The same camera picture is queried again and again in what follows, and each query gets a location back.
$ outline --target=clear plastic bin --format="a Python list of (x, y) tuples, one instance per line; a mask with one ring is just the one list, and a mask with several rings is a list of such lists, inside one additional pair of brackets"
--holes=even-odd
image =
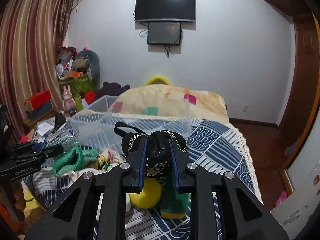
[[(147, 134), (174, 131), (187, 140), (191, 134), (189, 101), (143, 95), (103, 96), (70, 119), (81, 144), (121, 151), (122, 137), (113, 131), (116, 122), (125, 122)], [(130, 128), (121, 129), (134, 132)]]

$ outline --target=wall outlet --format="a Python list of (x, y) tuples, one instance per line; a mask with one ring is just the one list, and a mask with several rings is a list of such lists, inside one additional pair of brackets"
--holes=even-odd
[(242, 112), (246, 112), (247, 110), (248, 110), (248, 106), (246, 106), (246, 105), (242, 105)]

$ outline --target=pink rabbit figurine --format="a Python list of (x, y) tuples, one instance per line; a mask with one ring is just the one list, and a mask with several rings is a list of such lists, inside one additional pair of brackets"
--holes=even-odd
[(68, 89), (66, 87), (63, 87), (63, 102), (62, 102), (62, 108), (63, 110), (68, 113), (70, 116), (73, 116), (76, 113), (76, 102), (72, 98), (72, 93), (70, 91), (70, 86), (68, 86)]

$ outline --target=black bag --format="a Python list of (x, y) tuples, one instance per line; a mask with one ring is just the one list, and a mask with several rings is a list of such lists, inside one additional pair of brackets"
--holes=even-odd
[[(119, 127), (131, 128), (135, 130), (136, 133), (125, 132)], [(126, 157), (129, 153), (138, 150), (142, 138), (147, 139), (147, 177), (159, 178), (171, 171), (171, 154), (168, 139), (176, 140), (180, 151), (187, 151), (186, 140), (182, 135), (172, 131), (157, 131), (149, 135), (136, 127), (127, 125), (124, 122), (117, 122), (115, 124), (114, 132), (122, 137), (121, 147)]]

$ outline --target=triangular cutout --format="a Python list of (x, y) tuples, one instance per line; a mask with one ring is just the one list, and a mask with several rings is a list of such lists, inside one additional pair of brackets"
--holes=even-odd
[(53, 212), (53, 217), (70, 222), (75, 210), (81, 189), (76, 188)]
[(251, 221), (262, 217), (261, 211), (251, 201), (251, 199), (243, 192), (242, 189), (236, 188), (237, 197), (240, 203), (242, 215), (245, 221)]

